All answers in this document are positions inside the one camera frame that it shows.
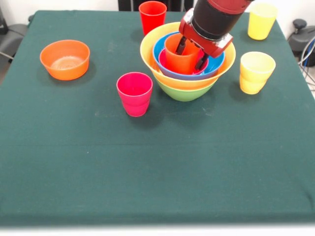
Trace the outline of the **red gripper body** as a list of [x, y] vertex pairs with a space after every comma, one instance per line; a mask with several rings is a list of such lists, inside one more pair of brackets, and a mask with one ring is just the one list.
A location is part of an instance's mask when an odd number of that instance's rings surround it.
[[205, 54], [213, 58], [218, 57], [232, 42], [233, 36], [227, 33], [219, 40], [213, 40], [202, 36], [193, 27], [193, 12], [194, 8], [191, 8], [185, 13], [180, 22], [179, 32], [186, 40], [193, 42], [197, 47], [202, 49]]

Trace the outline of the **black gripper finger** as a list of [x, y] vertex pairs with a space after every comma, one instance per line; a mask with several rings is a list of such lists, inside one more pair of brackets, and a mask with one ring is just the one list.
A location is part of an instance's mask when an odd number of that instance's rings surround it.
[[195, 65], [195, 70], [201, 70], [204, 67], [204, 64], [208, 60], [209, 55], [203, 50], [200, 50], [198, 53], [198, 60]]
[[186, 47], [187, 38], [182, 36], [176, 48], [175, 54], [182, 55]]

